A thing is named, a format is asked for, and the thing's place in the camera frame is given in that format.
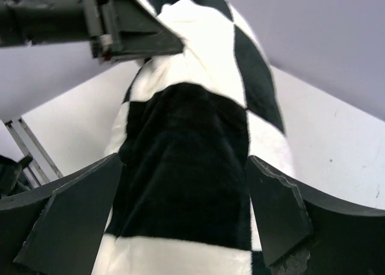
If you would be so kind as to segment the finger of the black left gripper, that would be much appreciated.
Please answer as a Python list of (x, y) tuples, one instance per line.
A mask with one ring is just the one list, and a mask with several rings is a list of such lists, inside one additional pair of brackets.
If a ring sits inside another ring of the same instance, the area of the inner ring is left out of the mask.
[(102, 61), (131, 61), (183, 51), (180, 38), (136, 0), (99, 0)]

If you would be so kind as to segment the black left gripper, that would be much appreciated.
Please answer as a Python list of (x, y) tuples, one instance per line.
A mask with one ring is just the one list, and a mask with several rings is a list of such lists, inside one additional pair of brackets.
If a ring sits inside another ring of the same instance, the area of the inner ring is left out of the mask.
[(89, 42), (102, 60), (103, 0), (1, 0), (1, 47)]

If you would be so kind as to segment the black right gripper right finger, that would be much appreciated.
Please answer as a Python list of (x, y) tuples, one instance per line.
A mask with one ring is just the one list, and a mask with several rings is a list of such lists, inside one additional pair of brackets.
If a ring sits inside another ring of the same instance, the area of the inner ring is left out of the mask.
[(273, 274), (383, 274), (384, 211), (348, 202), (249, 157), (247, 180)]

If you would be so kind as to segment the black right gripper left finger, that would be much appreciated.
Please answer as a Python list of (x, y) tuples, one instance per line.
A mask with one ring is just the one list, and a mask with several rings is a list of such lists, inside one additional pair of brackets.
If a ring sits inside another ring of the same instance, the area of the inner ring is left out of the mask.
[(1, 199), (1, 274), (91, 274), (121, 169), (114, 153)]

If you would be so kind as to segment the black white checkered pillowcase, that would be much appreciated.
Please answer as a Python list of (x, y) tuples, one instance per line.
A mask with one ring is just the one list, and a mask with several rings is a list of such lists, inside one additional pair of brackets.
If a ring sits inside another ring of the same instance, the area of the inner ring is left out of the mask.
[(293, 176), (266, 56), (226, 0), (136, 0), (183, 42), (127, 90), (106, 154), (123, 163), (94, 274), (269, 274), (246, 176)]

